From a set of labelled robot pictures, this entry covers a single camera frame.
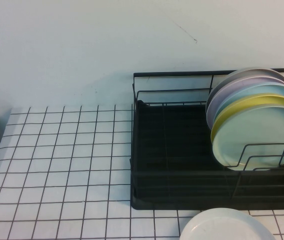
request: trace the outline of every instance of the black grout line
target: black grout line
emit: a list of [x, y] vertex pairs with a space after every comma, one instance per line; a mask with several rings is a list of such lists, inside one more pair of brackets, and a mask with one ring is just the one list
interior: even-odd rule
[[[98, 124], [98, 114], [99, 114], [99, 106], [97, 106], [97, 109], [96, 109], [96, 118], [95, 118], [95, 127], [94, 127], [94, 134], [93, 134], [93, 143], [92, 143], [91, 156], [93, 156], [94, 143], [95, 143], [95, 139], [96, 139], [96, 131], [97, 131], [97, 124]], [[87, 177], [87, 187], [86, 187], [85, 202], [84, 202], [84, 209], [83, 209], [83, 219], [82, 219], [82, 224], [81, 224], [80, 240], [83, 239], [82, 235], [83, 235], [83, 226], [84, 226], [85, 215], [86, 215], [86, 208], [87, 208], [87, 201], [88, 201], [88, 191], [89, 191], [91, 167], [92, 167], [92, 157], [91, 157], [90, 167], [89, 167], [89, 172], [88, 172], [88, 177]]]
[[[31, 107], [28, 109], [28, 112], [27, 112], [27, 114], [26, 114], [26, 117], [25, 117], [24, 122], [26, 122], [26, 121], [27, 121], [27, 119], [28, 119], [28, 115], [29, 115], [30, 109], [31, 109]], [[21, 137], [21, 135], [18, 137], [16, 145], [18, 145], [19, 140], [20, 140], [20, 137]], [[11, 157], [11, 160], [10, 160], [10, 162], [9, 162], [9, 164], [8, 164], [7, 170], [9, 170], [9, 168], [10, 168], [10, 165], [11, 165], [11, 162], [12, 162], [13, 156], [14, 156], [14, 154], [15, 154], [15, 152], [16, 152], [16, 149], [17, 149], [17, 148], [15, 148], [15, 149], [14, 149], [14, 151], [13, 151], [13, 153], [12, 153], [12, 157]], [[3, 184], [4, 184], [5, 180], [6, 180], [7, 173], [8, 173], [8, 171], [6, 171], [6, 174], [5, 174], [4, 178], [3, 178], [3, 182], [2, 182], [1, 187], [3, 187]]]
[[81, 118], [81, 109], [82, 109], [82, 106], [80, 107], [80, 112], [78, 114], [78, 123], [77, 123], [77, 126], [76, 126], [76, 132], [75, 132], [74, 144], [73, 144], [73, 148], [72, 148], [71, 160], [70, 160], [70, 164], [68, 166], [68, 173], [67, 173], [67, 179], [66, 179], [66, 184], [65, 184], [65, 189], [64, 189], [63, 202], [62, 202], [62, 206], [61, 206], [60, 217], [59, 217], [59, 220], [58, 220], [56, 236], [55, 236], [56, 238], [58, 238], [58, 234], [59, 234], [61, 217], [62, 217], [62, 212], [63, 212], [63, 207], [64, 207], [64, 200], [66, 199], [66, 193], [67, 193], [67, 189], [68, 189], [68, 182], [69, 182], [70, 170], [71, 170], [72, 159], [73, 159], [72, 157], [73, 157], [73, 153], [74, 153], [74, 148], [76, 146], [77, 133], [78, 133], [79, 122], [80, 122], [80, 118]]
[[[43, 121], [42, 121], [42, 125], [41, 125], [41, 128], [40, 128], [40, 132], [41, 132], [41, 129], [42, 129], [42, 126], [43, 126], [44, 119], [45, 119], [46, 114], [47, 114], [47, 110], [48, 110], [48, 108], [46, 108], [46, 110], [45, 110], [45, 114], [44, 114], [44, 117], [43, 117]], [[12, 224], [11, 224], [11, 226], [10, 226], [10, 230], [9, 230], [9, 232], [8, 232], [7, 238], [6, 238], [7, 240], [8, 240], [9, 237], [10, 237], [10, 234], [11, 234], [11, 231], [12, 231], [12, 227], [13, 227], [13, 222], [14, 222], [14, 220], [16, 219], [16, 215], [17, 215], [19, 203], [20, 203], [20, 200], [21, 200], [21, 196], [22, 196], [22, 193], [23, 193], [23, 189], [24, 189], [25, 184], [26, 184], [26, 182], [27, 182], [28, 173], [29, 173], [29, 170], [30, 170], [30, 167], [31, 167], [31, 163], [32, 163], [32, 160], [33, 160], [34, 153], [35, 153], [35, 151], [36, 151], [36, 146], [37, 146], [37, 144], [38, 144], [38, 140], [39, 140], [39, 137], [40, 137], [40, 132], [39, 132], [38, 135], [37, 135], [37, 139], [36, 139], [36, 142], [35, 142], [35, 146], [34, 146], [34, 149], [33, 149], [33, 153], [32, 153], [32, 156], [31, 156], [31, 160], [30, 160], [30, 162], [29, 162], [29, 164], [28, 164], [28, 168], [27, 168], [26, 175], [25, 175], [25, 178], [24, 178], [23, 186], [22, 186], [20, 195], [19, 195], [19, 197], [18, 197], [17, 204], [16, 204], [16, 208], [15, 208], [15, 211], [14, 211], [13, 221], [12, 221]]]
[[[113, 142], [114, 142], [114, 128], [115, 128], [115, 120], [116, 120], [116, 107], [114, 105], [114, 118], [113, 118], [113, 134], [112, 134], [112, 145], [111, 145], [111, 159], [110, 159], [110, 169], [112, 169], [112, 155], [113, 155]], [[108, 216], [109, 216], [109, 202], [110, 202], [110, 188], [111, 188], [111, 171], [108, 179], [108, 193], [107, 193], [107, 204], [106, 204], [106, 220], [105, 220], [105, 238], [107, 238], [108, 231]]]
[[[58, 126], [58, 130], [57, 130], [57, 134], [56, 134], [56, 138], [55, 138], [55, 144], [57, 144], [57, 140], [58, 140], [58, 136], [59, 136], [59, 131], [60, 131], [61, 123], [62, 123], [62, 118], [63, 118], [63, 112], [62, 112], [62, 115], [61, 115], [60, 124], [59, 124], [59, 126]], [[46, 178], [45, 178], [45, 182], [44, 182], [44, 187], [43, 187], [43, 191], [42, 191], [42, 195], [41, 195], [41, 200], [40, 200], [40, 203], [39, 203], [39, 206], [38, 206], [38, 210], [37, 210], [37, 214], [36, 214], [36, 219], [35, 219], [35, 224], [34, 224], [34, 227], [33, 227], [31, 239], [33, 239], [33, 236], [34, 236], [34, 233], [35, 233], [35, 230], [36, 230], [37, 220], [38, 220], [38, 218], [39, 218], [39, 213], [40, 213], [40, 209], [41, 209], [41, 204], [42, 204], [42, 200], [43, 200], [43, 196], [44, 196], [44, 191], [45, 191], [45, 189], [46, 189], [46, 185], [47, 185], [47, 181], [48, 181], [48, 176], [49, 176], [50, 167], [51, 167], [51, 163], [52, 163], [52, 159], [53, 159], [53, 155], [54, 155], [55, 148], [56, 148], [56, 147], [54, 146], [54, 147], [53, 147], [53, 151], [52, 151], [52, 155], [51, 155], [51, 159], [50, 159], [50, 164], [49, 164], [49, 166], [48, 166], [48, 171], [47, 171]]]

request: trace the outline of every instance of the yellow plate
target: yellow plate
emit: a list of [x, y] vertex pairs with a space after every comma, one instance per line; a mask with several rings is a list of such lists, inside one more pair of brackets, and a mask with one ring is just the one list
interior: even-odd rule
[[243, 97], [231, 103], [223, 111], [221, 111], [215, 119], [211, 131], [211, 142], [213, 143], [214, 137], [216, 136], [219, 128], [229, 117], [244, 109], [263, 104], [277, 104], [284, 106], [284, 96], [273, 93], [259, 93]]

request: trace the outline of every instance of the light blue plate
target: light blue plate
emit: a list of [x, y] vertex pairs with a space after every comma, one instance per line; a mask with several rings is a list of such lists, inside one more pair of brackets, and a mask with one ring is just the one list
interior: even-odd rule
[[[271, 144], [247, 146], [247, 144]], [[284, 151], [284, 106], [264, 104], [243, 110], [228, 118], [217, 131], [213, 141], [213, 154], [224, 166], [232, 170], [274, 168], [279, 165]]]
[[262, 83], [258, 83], [253, 86], [249, 86], [247, 88], [235, 91], [230, 96], [228, 96], [224, 101], [222, 101], [222, 103], [220, 104], [220, 106], [218, 107], [215, 113], [214, 121], [216, 120], [220, 112], [223, 111], [223, 109], [225, 109], [228, 105], [235, 102], [236, 100], [239, 100], [241, 98], [244, 98], [250, 95], [264, 94], [264, 93], [265, 94], [266, 93], [280, 94], [284, 96], [284, 85], [281, 83], [277, 83], [277, 82], [262, 82]]

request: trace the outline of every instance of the stack of plates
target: stack of plates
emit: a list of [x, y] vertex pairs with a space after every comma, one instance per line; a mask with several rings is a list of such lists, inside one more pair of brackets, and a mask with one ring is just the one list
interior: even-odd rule
[[284, 76], [263, 68], [232, 72], [210, 93], [206, 121], [222, 165], [255, 170], [284, 164]]

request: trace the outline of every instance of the black dish rack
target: black dish rack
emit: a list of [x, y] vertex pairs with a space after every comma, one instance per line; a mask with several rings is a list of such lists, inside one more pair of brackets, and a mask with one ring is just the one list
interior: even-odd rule
[[[284, 68], [274, 69], [284, 73]], [[137, 210], [284, 209], [284, 143], [279, 167], [235, 171], [212, 153], [205, 100], [143, 102], [142, 93], [204, 92], [214, 76], [230, 71], [141, 72], [133, 75], [134, 119], [131, 144], [131, 205]], [[137, 78], [211, 76], [208, 87], [139, 90]]]

